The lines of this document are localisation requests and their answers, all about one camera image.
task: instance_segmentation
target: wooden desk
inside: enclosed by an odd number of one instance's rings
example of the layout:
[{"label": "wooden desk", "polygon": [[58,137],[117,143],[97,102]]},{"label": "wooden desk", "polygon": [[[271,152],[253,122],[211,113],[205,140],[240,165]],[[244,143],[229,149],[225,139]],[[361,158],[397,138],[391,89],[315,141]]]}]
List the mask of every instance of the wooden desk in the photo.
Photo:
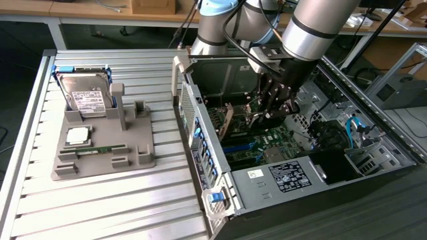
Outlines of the wooden desk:
[{"label": "wooden desk", "polygon": [[[130,6],[130,0],[102,0],[105,5],[128,5]],[[145,20],[145,21],[165,21],[165,22],[183,22],[188,12],[191,10],[193,0],[177,0],[176,14],[132,14],[130,7],[121,8],[121,12],[114,12],[104,7],[101,7],[93,0],[76,0],[73,3],[53,2],[49,14],[53,17],[68,17],[68,18],[89,18],[89,19],[120,19],[120,20]],[[385,18],[384,13],[379,13],[383,19]],[[283,13],[280,16],[279,28],[285,28],[292,14]],[[200,15],[199,13],[193,17],[193,22],[199,23]],[[380,22],[373,22],[371,27],[360,27],[359,32],[373,32],[379,27]],[[355,32],[356,27],[349,27],[344,25],[341,28],[343,32]],[[395,23],[389,22],[383,29],[383,33],[388,34],[405,34],[408,33],[401,27]]]},{"label": "wooden desk", "polygon": [[[0,0],[0,21],[16,22],[40,22],[48,25],[52,38],[57,49],[66,49],[61,24],[84,24],[84,25],[114,25],[114,26],[142,26],[142,27],[171,27],[176,28],[181,25],[188,12],[191,10],[193,0],[176,0],[176,14],[132,14],[130,0],[101,0],[105,5],[128,5],[121,12],[100,6],[94,0],[74,0],[72,3],[53,2],[52,0]],[[292,14],[283,13],[280,16],[279,29],[287,27]],[[191,28],[199,27],[200,15],[193,17]],[[356,53],[363,47],[372,32],[380,25],[373,22],[371,27],[361,27],[357,35],[363,38],[356,45],[353,52]],[[339,34],[352,35],[356,27],[344,25]],[[425,32],[411,32],[400,28],[395,23],[389,22],[383,29],[380,36],[405,37],[405,38],[427,38]]]},{"label": "wooden desk", "polygon": [[[72,3],[53,2],[49,14],[52,17],[89,18],[89,19],[120,19],[183,22],[193,5],[193,0],[176,1],[176,14],[132,14],[130,0],[101,0],[101,3],[110,6],[126,5],[116,12],[98,5],[94,0],[76,0]],[[193,17],[193,22],[199,22],[199,13]]]},{"label": "wooden desk", "polygon": [[0,0],[0,14],[49,16],[53,0]]}]

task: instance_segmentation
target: hard drive label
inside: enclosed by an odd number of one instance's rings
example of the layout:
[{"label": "hard drive label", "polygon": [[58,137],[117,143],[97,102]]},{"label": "hard drive label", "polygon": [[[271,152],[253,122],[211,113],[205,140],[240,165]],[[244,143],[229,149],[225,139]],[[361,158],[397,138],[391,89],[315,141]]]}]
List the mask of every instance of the hard drive label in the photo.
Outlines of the hard drive label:
[{"label": "hard drive label", "polygon": [[271,166],[268,169],[275,183],[284,193],[312,185],[297,161]]},{"label": "hard drive label", "polygon": [[105,112],[105,104],[101,91],[73,91],[72,97],[80,113]]}]

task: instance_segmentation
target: white cable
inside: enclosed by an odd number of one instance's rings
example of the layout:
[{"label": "white cable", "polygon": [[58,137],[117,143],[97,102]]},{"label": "white cable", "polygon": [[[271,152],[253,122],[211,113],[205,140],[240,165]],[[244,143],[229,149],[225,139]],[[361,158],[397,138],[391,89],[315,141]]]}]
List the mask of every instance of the white cable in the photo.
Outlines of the white cable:
[{"label": "white cable", "polygon": [[373,81],[373,80],[369,80],[369,79],[363,78],[363,77],[357,77],[357,79],[361,79],[361,80],[364,80],[364,81],[367,81],[367,82],[371,82],[371,83],[372,83],[372,81]]},{"label": "white cable", "polygon": [[128,7],[128,5],[109,6],[109,5],[102,4],[102,3],[100,2],[100,0],[94,0],[94,2],[96,2],[98,5],[101,5],[104,8],[110,9],[110,10],[113,10],[113,11],[117,12],[117,13],[121,13],[121,10],[117,9],[117,8],[121,8],[121,9],[122,9],[122,8],[126,8],[126,7]]},{"label": "white cable", "polygon": [[14,147],[14,144],[12,145],[12,146],[8,146],[5,149],[2,149],[1,151],[0,151],[0,154],[2,154],[6,150],[9,150],[10,148],[13,148]]}]

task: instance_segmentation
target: white label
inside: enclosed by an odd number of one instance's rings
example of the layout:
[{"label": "white label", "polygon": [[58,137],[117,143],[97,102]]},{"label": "white label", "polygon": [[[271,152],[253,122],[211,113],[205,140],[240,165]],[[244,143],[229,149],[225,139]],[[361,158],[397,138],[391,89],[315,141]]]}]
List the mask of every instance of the white label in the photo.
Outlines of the white label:
[{"label": "white label", "polygon": [[69,145],[84,144],[84,143],[85,143],[84,141],[72,141]]},{"label": "white label", "polygon": [[80,113],[90,114],[105,112],[101,91],[73,91],[72,97]]},{"label": "white label", "polygon": [[248,171],[248,172],[247,172],[247,175],[248,175],[248,178],[249,178],[249,179],[259,178],[259,177],[263,177],[263,176],[264,176],[263,170],[260,170],[260,169],[256,169],[256,170],[253,170],[253,171]]},{"label": "white label", "polygon": [[81,151],[81,152],[76,152],[74,154],[81,156],[81,155],[89,155],[89,154],[97,154],[98,151],[93,150],[93,151]]}]

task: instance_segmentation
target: electronic equipment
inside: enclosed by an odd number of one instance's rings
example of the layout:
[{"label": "electronic equipment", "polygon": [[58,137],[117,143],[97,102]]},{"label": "electronic equipment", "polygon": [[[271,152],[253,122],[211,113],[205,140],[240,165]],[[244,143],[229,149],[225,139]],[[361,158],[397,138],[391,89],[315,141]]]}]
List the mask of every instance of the electronic equipment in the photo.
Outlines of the electronic equipment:
[{"label": "electronic equipment", "polygon": [[365,10],[365,17],[372,21],[381,21],[383,18],[380,15],[375,14],[375,9],[393,9],[397,4],[399,0],[361,0],[359,3],[360,8],[368,8]]},{"label": "electronic equipment", "polygon": [[108,67],[82,69],[62,66],[52,73],[70,111],[78,111],[84,118],[102,117],[105,109],[116,106],[109,93],[112,71]]},{"label": "electronic equipment", "polygon": [[175,115],[212,239],[235,239],[329,208],[347,191],[363,196],[416,165],[349,88],[337,88],[341,102],[328,101],[336,93],[324,92],[336,89],[321,90],[317,79],[340,85],[325,58],[299,89],[299,113],[265,122],[259,78],[244,57],[189,56],[183,62],[191,64]]},{"label": "electronic equipment", "polygon": [[52,180],[152,168],[151,110],[138,100],[122,105],[124,84],[112,83],[109,68],[53,65],[50,75],[66,102]]},{"label": "electronic equipment", "polygon": [[[275,1],[201,2],[192,55],[173,59],[172,95],[212,239],[335,206],[355,189],[363,196],[423,161],[323,57],[357,4],[300,0],[279,36]],[[265,44],[273,35],[280,44]],[[260,45],[247,50],[235,39]],[[224,56],[227,41],[244,57]]]},{"label": "electronic equipment", "polygon": [[411,74],[396,74],[372,96],[372,100],[383,110],[404,109],[425,107],[425,96],[427,80],[415,79]]}]

